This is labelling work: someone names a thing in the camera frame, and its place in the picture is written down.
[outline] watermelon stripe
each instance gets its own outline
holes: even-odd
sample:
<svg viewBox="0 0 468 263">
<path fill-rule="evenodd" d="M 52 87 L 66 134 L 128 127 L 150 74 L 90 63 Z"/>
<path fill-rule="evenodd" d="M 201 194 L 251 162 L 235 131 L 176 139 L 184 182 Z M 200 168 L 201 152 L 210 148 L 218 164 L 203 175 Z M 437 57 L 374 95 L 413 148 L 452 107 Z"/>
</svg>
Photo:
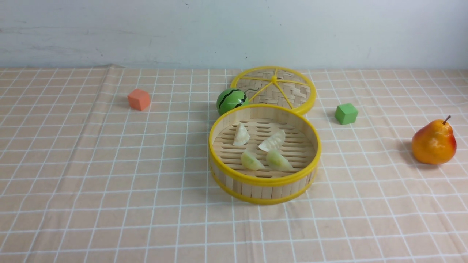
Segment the watermelon stripe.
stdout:
<svg viewBox="0 0 468 263">
<path fill-rule="evenodd" d="M 245 102 L 246 99 L 247 99 L 247 95 L 244 93 L 244 98 L 241 99 L 241 103 L 237 104 L 237 105 L 234 107 L 234 109 L 237 108 L 237 107 L 239 107 L 239 106 L 241 106 L 242 104 L 244 104 L 244 102 Z"/>
<path fill-rule="evenodd" d="M 231 95 L 234 91 L 241 91 L 241 90 L 235 90 L 235 89 L 233 89 L 233 90 L 231 90 L 228 94 L 224 95 L 223 99 L 221 100 L 221 102 L 220 102 L 219 105 L 218 105 L 218 110 L 221 108 L 221 104 L 223 104 L 224 100 L 225 100 L 229 95 Z"/>
</svg>

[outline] white wall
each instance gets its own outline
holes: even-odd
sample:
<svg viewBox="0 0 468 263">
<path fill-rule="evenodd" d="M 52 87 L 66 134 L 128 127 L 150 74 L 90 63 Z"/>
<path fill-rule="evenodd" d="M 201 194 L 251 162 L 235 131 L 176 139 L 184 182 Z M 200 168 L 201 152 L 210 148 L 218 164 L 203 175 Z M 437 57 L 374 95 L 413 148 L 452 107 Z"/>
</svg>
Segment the white wall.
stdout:
<svg viewBox="0 0 468 263">
<path fill-rule="evenodd" d="M 468 68 L 466 0 L 0 0 L 0 66 Z"/>
</svg>

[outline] orange cube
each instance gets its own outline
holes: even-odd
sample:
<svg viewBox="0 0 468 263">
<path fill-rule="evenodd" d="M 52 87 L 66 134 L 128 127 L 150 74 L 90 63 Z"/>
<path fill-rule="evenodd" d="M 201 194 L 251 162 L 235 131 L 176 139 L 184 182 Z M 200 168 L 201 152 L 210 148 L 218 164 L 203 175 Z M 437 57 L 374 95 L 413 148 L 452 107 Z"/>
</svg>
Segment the orange cube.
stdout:
<svg viewBox="0 0 468 263">
<path fill-rule="evenodd" d="M 138 88 L 130 92 L 127 98 L 128 98 L 128 103 L 130 104 L 130 107 L 136 110 L 144 110 L 151 103 L 149 93 Z"/>
</svg>

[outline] yellow plastic rim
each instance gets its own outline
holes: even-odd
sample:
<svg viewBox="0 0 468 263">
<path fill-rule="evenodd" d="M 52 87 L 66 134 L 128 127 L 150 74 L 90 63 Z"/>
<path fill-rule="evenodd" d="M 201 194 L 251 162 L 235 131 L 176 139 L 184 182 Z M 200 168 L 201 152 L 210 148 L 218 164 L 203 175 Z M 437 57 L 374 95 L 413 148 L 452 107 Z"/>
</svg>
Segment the yellow plastic rim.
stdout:
<svg viewBox="0 0 468 263">
<path fill-rule="evenodd" d="M 317 172 L 315 172 L 314 176 L 310 179 L 310 182 L 304 188 L 302 188 L 301 190 L 297 191 L 296 193 L 292 195 L 282 197 L 282 198 L 277 198 L 277 199 L 260 199 L 260 198 L 247 197 L 247 196 L 244 196 L 237 192 L 232 191 L 231 189 L 223 185 L 221 181 L 219 181 L 218 177 L 214 174 L 213 168 L 211 167 L 210 163 L 209 165 L 210 165 L 211 176 L 213 177 L 214 181 L 219 185 L 219 187 L 221 187 L 221 189 L 223 189 L 226 193 L 233 196 L 234 198 L 237 198 L 241 201 L 248 202 L 251 204 L 256 204 L 256 205 L 277 205 L 280 203 L 293 200 L 299 197 L 300 195 L 302 195 L 304 192 L 306 192 L 307 189 L 309 189 L 312 183 L 314 182 L 315 177 L 317 176 Z"/>
<path fill-rule="evenodd" d="M 263 78 L 253 78 L 253 77 L 244 77 L 246 74 L 248 73 L 251 73 L 253 71 L 257 71 L 257 70 L 261 70 L 261 69 L 274 69 L 275 70 L 275 73 L 273 75 L 273 77 L 271 79 L 263 79 Z M 287 71 L 287 72 L 291 72 L 291 73 L 294 73 L 296 75 L 298 75 L 299 77 L 301 77 L 306 83 L 307 85 L 309 86 L 310 88 L 310 96 L 309 98 L 307 99 L 307 101 L 300 105 L 299 107 L 295 108 L 293 107 L 293 105 L 291 104 L 291 102 L 289 101 L 288 97 L 286 96 L 286 94 L 284 93 L 284 91 L 281 89 L 281 87 L 278 85 L 278 82 L 287 82 L 287 83 L 295 83 L 295 84 L 300 84 L 300 85 L 304 85 L 304 83 L 301 83 L 301 82 L 297 82 L 297 81 L 293 81 L 293 80 L 278 80 L 276 74 L 278 72 L 278 70 L 283 70 L 283 71 Z M 298 113 L 298 114 L 301 114 L 301 115 L 304 115 L 306 114 L 313 106 L 314 106 L 314 103 L 315 103 L 315 99 L 317 97 L 317 91 L 315 89 L 315 85 L 313 84 L 313 82 L 307 78 L 306 76 L 304 76 L 302 73 L 298 72 L 298 71 L 295 71 L 293 69 L 290 69 L 290 68 L 285 68 L 285 67 L 280 67 L 280 66 L 261 66 L 261 67 L 255 67 L 255 68 L 251 68 L 249 70 L 246 70 L 246 71 L 243 71 L 241 72 L 240 74 L 238 74 L 234 80 L 231 82 L 231 88 L 236 88 L 237 87 L 237 82 L 240 80 L 240 79 L 246 79 L 246 80 L 262 80 L 262 81 L 268 81 L 269 83 L 267 85 L 265 85 L 263 88 L 261 88 L 260 90 L 258 90 L 251 98 L 249 98 L 249 102 L 252 102 L 252 100 L 258 95 L 260 94 L 262 91 L 264 91 L 267 87 L 269 87 L 270 85 L 275 85 L 276 88 L 281 92 L 281 94 L 283 94 L 286 102 L 288 103 L 289 107 L 291 107 L 291 110 Z"/>
<path fill-rule="evenodd" d="M 280 178 L 252 177 L 252 176 L 245 175 L 243 173 L 240 173 L 240 172 L 230 168 L 225 163 L 223 163 L 221 161 L 221 159 L 216 155 L 216 153 L 214 151 L 214 148 L 213 148 L 213 144 L 211 143 L 212 138 L 213 138 L 214 128 L 216 126 L 218 126 L 218 124 L 226 116 L 228 116 L 229 114 L 232 114 L 232 113 L 234 113 L 234 112 L 236 112 L 238 110 L 243 110 L 243 109 L 246 109 L 246 108 L 256 108 L 256 107 L 273 108 L 273 109 L 287 111 L 287 112 L 295 115 L 296 117 L 300 118 L 302 121 L 304 121 L 308 125 L 308 127 L 310 129 L 312 129 L 312 131 L 314 132 L 314 135 L 317 137 L 317 152 L 315 154 L 314 159 L 305 168 L 303 168 L 299 172 L 296 172 L 294 174 L 287 175 L 287 176 L 284 176 L 284 177 L 280 177 Z M 322 143 L 320 142 L 320 137 L 319 137 L 319 134 L 318 134 L 317 130 L 302 115 L 300 115 L 300 114 L 298 114 L 298 113 L 296 113 L 296 112 L 294 112 L 292 110 L 285 109 L 285 108 L 277 106 L 277 105 L 249 104 L 249 105 L 246 105 L 246 106 L 241 106 L 241 107 L 238 107 L 236 109 L 230 110 L 230 111 L 226 112 L 225 114 L 223 114 L 221 117 L 219 117 L 216 120 L 216 122 L 211 127 L 210 135 L 208 137 L 208 149 L 209 149 L 210 156 L 213 158 L 214 164 L 221 170 L 221 172 L 223 172 L 224 174 L 226 174 L 229 177 L 233 178 L 234 180 L 237 180 L 237 181 L 242 182 L 242 183 L 251 184 L 251 185 L 254 185 L 254 186 L 276 187 L 276 186 L 283 186 L 283 185 L 286 185 L 286 184 L 289 184 L 289 183 L 293 183 L 295 181 L 298 181 L 298 180 L 302 179 L 303 177 L 307 176 L 308 174 L 310 174 L 312 172 L 312 170 L 314 170 L 314 168 L 317 166 L 317 164 L 319 162 L 320 155 L 322 153 Z"/>
</svg>

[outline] orange pear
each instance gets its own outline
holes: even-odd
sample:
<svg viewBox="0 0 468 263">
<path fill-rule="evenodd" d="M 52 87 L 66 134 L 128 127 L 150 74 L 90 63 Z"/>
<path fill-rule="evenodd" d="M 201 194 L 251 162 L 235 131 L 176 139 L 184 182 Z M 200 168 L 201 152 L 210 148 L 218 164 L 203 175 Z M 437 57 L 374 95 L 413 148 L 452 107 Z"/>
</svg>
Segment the orange pear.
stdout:
<svg viewBox="0 0 468 263">
<path fill-rule="evenodd" d="M 411 140 L 413 155 L 421 163 L 443 164 L 457 151 L 453 129 L 447 120 L 435 120 L 418 130 Z"/>
</svg>

